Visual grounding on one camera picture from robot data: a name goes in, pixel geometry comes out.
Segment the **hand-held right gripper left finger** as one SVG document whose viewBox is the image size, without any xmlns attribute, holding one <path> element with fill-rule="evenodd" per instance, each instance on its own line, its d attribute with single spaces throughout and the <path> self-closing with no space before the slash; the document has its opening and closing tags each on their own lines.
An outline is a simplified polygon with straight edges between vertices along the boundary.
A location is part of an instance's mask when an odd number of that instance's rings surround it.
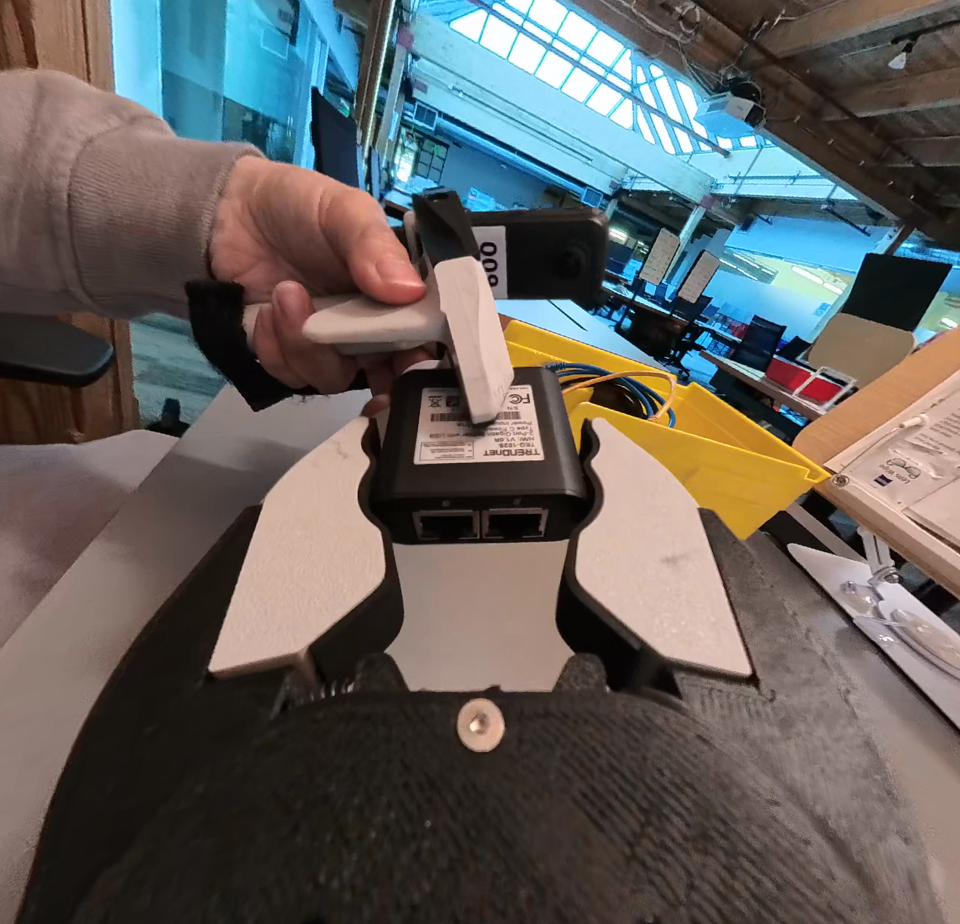
<svg viewBox="0 0 960 924">
<path fill-rule="evenodd" d="M 352 678 L 403 622 L 393 548 L 367 498 L 378 433 L 359 417 L 310 451 L 264 498 L 208 670 Z"/>
</svg>

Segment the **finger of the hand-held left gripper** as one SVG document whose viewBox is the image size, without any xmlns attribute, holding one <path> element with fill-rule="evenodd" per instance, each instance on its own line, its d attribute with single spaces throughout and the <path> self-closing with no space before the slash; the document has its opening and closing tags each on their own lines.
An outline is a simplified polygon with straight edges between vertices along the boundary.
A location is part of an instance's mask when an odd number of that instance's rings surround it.
<svg viewBox="0 0 960 924">
<path fill-rule="evenodd" d="M 489 424 L 498 418 L 514 380 L 494 295 L 473 257 L 439 262 L 435 280 L 470 420 Z"/>
</svg>

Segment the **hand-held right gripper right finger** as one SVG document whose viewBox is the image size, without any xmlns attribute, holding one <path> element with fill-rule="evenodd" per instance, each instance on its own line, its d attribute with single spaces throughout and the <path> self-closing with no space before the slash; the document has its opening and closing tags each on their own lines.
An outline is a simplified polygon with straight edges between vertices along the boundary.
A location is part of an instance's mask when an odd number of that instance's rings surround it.
<svg viewBox="0 0 960 924">
<path fill-rule="evenodd" d="M 599 659 L 609 689 L 678 689 L 678 674 L 754 675 L 696 500 L 604 418 L 582 424 L 593 498 L 573 529 L 558 588 L 558 632 Z"/>
</svg>

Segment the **yellow plastic bin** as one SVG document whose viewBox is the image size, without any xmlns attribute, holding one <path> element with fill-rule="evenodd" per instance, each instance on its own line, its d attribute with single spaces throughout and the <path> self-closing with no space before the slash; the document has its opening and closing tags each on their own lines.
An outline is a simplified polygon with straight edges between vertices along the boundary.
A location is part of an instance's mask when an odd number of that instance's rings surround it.
<svg viewBox="0 0 960 924">
<path fill-rule="evenodd" d="M 677 386 L 674 426 L 599 405 L 593 390 L 565 402 L 576 444 L 586 419 L 604 418 L 666 467 L 700 507 L 714 511 L 740 539 L 826 482 L 831 473 L 693 384 Z"/>
</svg>

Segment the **black network splitter box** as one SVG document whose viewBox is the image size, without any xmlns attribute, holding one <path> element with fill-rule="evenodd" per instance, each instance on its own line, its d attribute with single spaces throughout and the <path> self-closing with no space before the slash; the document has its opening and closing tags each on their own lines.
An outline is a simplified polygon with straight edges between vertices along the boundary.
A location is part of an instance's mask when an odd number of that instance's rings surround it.
<svg viewBox="0 0 960 924">
<path fill-rule="evenodd" d="M 569 539 L 594 492 L 549 369 L 516 368 L 484 426 L 451 370 L 424 369 L 393 386 L 367 499 L 395 544 L 530 543 Z"/>
</svg>

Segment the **grey desk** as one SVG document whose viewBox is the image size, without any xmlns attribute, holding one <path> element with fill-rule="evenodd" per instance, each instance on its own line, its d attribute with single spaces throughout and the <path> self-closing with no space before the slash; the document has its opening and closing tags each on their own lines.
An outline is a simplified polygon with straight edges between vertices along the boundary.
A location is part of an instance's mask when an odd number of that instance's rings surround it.
<svg viewBox="0 0 960 924">
<path fill-rule="evenodd" d="M 18 917 L 68 753 L 138 633 L 237 516 L 364 400 L 351 393 L 253 414 L 224 389 L 178 442 L 132 431 L 23 449 L 57 457 L 40 477 L 55 484 L 44 534 L 65 554 L 59 581 L 2 646 L 2 922 Z M 957 731 L 789 555 L 762 535 L 749 547 L 774 623 L 791 613 L 847 675 L 915 820 L 944 918 L 958 922 Z M 550 547 L 401 547 L 412 625 L 396 654 L 407 681 L 528 685 L 514 666 L 546 630 L 562 564 Z"/>
</svg>

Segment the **person's left hand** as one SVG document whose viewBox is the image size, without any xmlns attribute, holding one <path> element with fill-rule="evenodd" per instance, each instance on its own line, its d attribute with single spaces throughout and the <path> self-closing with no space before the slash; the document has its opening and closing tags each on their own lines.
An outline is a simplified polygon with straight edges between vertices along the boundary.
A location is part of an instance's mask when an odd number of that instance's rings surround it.
<svg viewBox="0 0 960 924">
<path fill-rule="evenodd" d="M 211 276 L 265 304 L 251 338 L 261 366 L 293 390 L 346 391 L 366 376 L 362 413 L 389 408 L 397 377 L 433 354 L 424 347 L 344 356 L 304 336 L 315 296 L 360 293 L 385 305 L 420 301 L 426 286 L 378 203 L 365 191 L 292 164 L 252 155 L 234 165 L 209 244 Z"/>
</svg>

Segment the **white stand base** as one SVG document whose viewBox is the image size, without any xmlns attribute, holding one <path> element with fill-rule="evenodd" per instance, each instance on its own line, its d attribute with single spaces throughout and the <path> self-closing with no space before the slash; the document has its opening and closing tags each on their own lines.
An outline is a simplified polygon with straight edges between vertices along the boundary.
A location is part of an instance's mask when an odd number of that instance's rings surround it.
<svg viewBox="0 0 960 924">
<path fill-rule="evenodd" d="M 859 632 L 959 729 L 958 632 L 868 563 L 791 544 L 789 554 Z"/>
</svg>

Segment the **skylight window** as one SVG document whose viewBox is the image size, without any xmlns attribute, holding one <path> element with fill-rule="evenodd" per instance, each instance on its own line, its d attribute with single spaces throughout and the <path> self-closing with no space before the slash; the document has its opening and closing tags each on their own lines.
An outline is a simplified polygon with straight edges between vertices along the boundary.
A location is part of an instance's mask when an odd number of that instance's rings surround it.
<svg viewBox="0 0 960 924">
<path fill-rule="evenodd" d="M 753 133 L 726 137 L 695 121 L 697 93 L 686 79 L 559 0 L 443 0 L 431 6 L 434 14 L 447 14 L 450 30 L 668 155 L 771 146 Z"/>
</svg>

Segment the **black office chair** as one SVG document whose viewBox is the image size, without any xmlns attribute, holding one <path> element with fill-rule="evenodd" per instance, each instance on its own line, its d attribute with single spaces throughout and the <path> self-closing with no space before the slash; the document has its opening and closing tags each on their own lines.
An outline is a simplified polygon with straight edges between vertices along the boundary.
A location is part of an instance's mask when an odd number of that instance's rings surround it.
<svg viewBox="0 0 960 924">
<path fill-rule="evenodd" d="M 785 331 L 785 325 L 754 315 L 729 359 L 740 366 L 765 373 L 780 347 Z"/>
</svg>

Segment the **black laptop screen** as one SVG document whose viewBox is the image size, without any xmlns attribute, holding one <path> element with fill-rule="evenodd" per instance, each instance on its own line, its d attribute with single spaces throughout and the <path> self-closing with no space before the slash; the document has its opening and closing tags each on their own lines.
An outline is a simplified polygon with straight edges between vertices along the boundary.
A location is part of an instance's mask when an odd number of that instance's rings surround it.
<svg viewBox="0 0 960 924">
<path fill-rule="evenodd" d="M 314 170 L 345 186 L 362 189 L 361 148 L 356 142 L 356 125 L 317 87 L 311 89 L 310 133 Z"/>
</svg>

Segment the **instruction sheet on stand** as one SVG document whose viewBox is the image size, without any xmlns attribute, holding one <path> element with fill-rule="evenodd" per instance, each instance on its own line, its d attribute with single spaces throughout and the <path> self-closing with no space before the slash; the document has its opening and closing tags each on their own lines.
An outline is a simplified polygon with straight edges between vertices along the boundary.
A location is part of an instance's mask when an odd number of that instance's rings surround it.
<svg viewBox="0 0 960 924">
<path fill-rule="evenodd" d="M 884 433 L 957 390 L 958 370 L 959 333 L 951 330 L 812 421 L 794 441 L 801 455 L 831 472 L 830 480 L 816 486 L 824 498 L 954 597 L 959 594 L 958 549 L 869 495 L 864 486 L 841 485 L 835 478 Z"/>
</svg>

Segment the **lens wipe packet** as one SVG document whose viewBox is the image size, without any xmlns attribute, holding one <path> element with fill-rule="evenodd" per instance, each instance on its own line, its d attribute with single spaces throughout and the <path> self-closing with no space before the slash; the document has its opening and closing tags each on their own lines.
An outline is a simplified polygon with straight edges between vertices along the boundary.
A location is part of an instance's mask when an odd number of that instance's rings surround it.
<svg viewBox="0 0 960 924">
<path fill-rule="evenodd" d="M 958 455 L 894 443 L 867 451 L 846 474 L 887 504 L 909 508 L 958 479 Z"/>
</svg>

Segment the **printed instruction sheet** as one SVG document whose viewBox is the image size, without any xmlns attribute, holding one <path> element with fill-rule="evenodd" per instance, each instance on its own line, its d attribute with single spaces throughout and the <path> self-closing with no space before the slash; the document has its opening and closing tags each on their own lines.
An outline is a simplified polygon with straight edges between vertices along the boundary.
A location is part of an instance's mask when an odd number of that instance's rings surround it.
<svg viewBox="0 0 960 924">
<path fill-rule="evenodd" d="M 958 456 L 959 465 L 959 394 L 957 391 L 943 398 L 928 412 L 918 416 L 917 426 L 905 427 L 905 434 L 895 443 L 909 443 L 936 453 Z M 909 507 L 902 507 L 914 522 L 938 535 L 948 544 L 959 545 L 959 474 L 951 484 L 921 499 Z"/>
</svg>

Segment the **black monitor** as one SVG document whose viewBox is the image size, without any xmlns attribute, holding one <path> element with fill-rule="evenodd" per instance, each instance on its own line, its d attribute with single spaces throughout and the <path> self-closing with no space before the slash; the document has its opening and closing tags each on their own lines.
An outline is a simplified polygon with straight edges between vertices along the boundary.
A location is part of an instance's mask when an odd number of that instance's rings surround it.
<svg viewBox="0 0 960 924">
<path fill-rule="evenodd" d="M 841 313 L 914 332 L 952 269 L 944 261 L 867 254 Z"/>
</svg>

